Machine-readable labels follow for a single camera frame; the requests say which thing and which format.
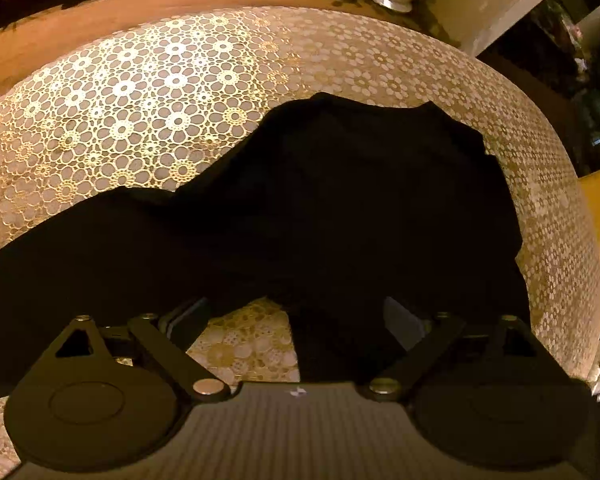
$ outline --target metal screw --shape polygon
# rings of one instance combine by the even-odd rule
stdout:
[[[193,389],[200,395],[219,394],[224,389],[224,383],[220,379],[200,379],[193,383]]]
[[[400,390],[400,383],[395,379],[378,377],[371,381],[369,389],[379,395],[389,395],[397,393]]]

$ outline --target white lace tablecloth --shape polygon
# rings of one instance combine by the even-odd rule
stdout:
[[[557,135],[488,66],[363,16],[284,7],[179,16],[94,41],[38,70],[0,99],[0,248],[99,191],[175,189],[267,110],[318,91],[392,107],[432,100],[483,134],[516,205],[534,332],[569,374],[586,376],[600,335],[600,266]],[[406,124],[395,134],[427,133]],[[31,293],[47,294],[52,283],[49,269],[49,282]],[[267,300],[213,320],[189,354],[230,384],[299,379],[288,319]],[[3,404],[0,476],[17,463]]]

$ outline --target lace tablecloth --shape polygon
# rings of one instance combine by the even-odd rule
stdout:
[[[569,374],[586,376],[600,335],[600,266],[557,135],[488,66],[363,16],[285,7],[178,16],[38,70],[0,99],[0,247],[102,190],[175,189],[267,110],[318,91],[392,107],[432,100],[483,134],[516,205],[533,330]],[[49,269],[49,283],[32,294],[52,281]],[[213,320],[189,354],[230,384],[299,380],[288,319],[264,299]],[[17,463],[3,404],[0,476]]]

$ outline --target table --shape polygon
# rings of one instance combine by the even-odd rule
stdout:
[[[290,7],[176,16],[42,67],[0,99],[0,247],[99,191],[175,189],[267,110],[318,91],[392,107],[431,100],[483,134],[516,206],[534,333],[567,373],[586,376],[600,336],[600,263],[557,135],[480,61],[366,16]],[[32,294],[53,279],[50,269]],[[229,383],[299,379],[286,315],[266,299],[212,320],[189,354]],[[5,471],[17,458],[1,423],[0,449]]]

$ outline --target gray ridged surface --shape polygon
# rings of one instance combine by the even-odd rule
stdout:
[[[294,396],[296,388],[306,394]],[[585,480],[568,463],[526,473],[486,471],[424,440],[403,408],[360,397],[351,384],[247,383],[199,406],[153,455],[104,473],[30,463],[9,480]]]

